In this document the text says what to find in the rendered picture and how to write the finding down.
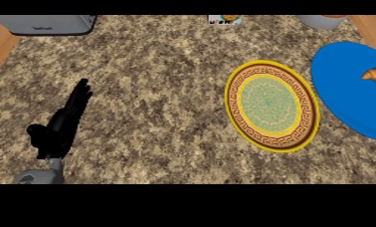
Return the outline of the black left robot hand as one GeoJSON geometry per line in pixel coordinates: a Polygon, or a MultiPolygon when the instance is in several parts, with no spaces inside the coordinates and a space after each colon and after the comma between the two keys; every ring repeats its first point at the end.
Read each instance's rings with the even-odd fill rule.
{"type": "Polygon", "coordinates": [[[38,158],[66,158],[76,139],[82,116],[94,95],[89,80],[82,79],[74,87],[66,106],[55,112],[46,125],[27,127],[32,145],[39,149],[38,158]]]}

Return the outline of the yellow patterned plate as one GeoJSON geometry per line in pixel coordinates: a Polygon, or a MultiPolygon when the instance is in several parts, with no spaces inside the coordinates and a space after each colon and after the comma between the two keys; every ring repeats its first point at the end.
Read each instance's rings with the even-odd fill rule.
{"type": "Polygon", "coordinates": [[[285,65],[268,60],[241,65],[228,79],[223,101],[231,122],[257,147],[287,153],[313,140],[321,124],[316,94],[285,65]]]}

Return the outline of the blue plate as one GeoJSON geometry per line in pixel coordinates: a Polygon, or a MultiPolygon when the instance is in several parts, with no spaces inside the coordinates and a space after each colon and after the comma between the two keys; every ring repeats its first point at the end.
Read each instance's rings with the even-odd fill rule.
{"type": "Polygon", "coordinates": [[[338,119],[376,139],[376,82],[362,75],[376,68],[376,50],[353,42],[325,45],[312,59],[312,81],[338,119]]]}

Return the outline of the brown croissant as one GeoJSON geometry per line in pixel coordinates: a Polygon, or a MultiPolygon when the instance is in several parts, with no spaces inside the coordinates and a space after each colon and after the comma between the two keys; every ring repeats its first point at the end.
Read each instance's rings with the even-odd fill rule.
{"type": "Polygon", "coordinates": [[[374,82],[376,82],[376,68],[365,72],[365,74],[362,75],[362,79],[372,80],[374,82]]]}

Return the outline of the grey appliance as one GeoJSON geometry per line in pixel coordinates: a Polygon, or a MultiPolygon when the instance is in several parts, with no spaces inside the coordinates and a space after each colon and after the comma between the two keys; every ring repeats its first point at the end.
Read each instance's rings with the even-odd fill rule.
{"type": "Polygon", "coordinates": [[[17,36],[86,35],[97,20],[97,15],[0,15],[0,24],[17,36]]]}

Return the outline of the white printed box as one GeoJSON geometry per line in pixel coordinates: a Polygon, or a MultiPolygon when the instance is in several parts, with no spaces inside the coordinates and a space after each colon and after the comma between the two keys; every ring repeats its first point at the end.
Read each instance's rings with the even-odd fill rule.
{"type": "Polygon", "coordinates": [[[215,26],[238,26],[243,21],[241,15],[209,15],[209,23],[215,26]]]}

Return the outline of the grey round container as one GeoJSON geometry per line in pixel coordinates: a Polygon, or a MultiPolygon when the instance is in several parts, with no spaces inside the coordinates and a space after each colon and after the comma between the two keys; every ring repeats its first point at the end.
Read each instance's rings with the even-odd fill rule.
{"type": "Polygon", "coordinates": [[[346,20],[346,16],[297,15],[297,19],[306,26],[318,30],[334,30],[346,20]]]}

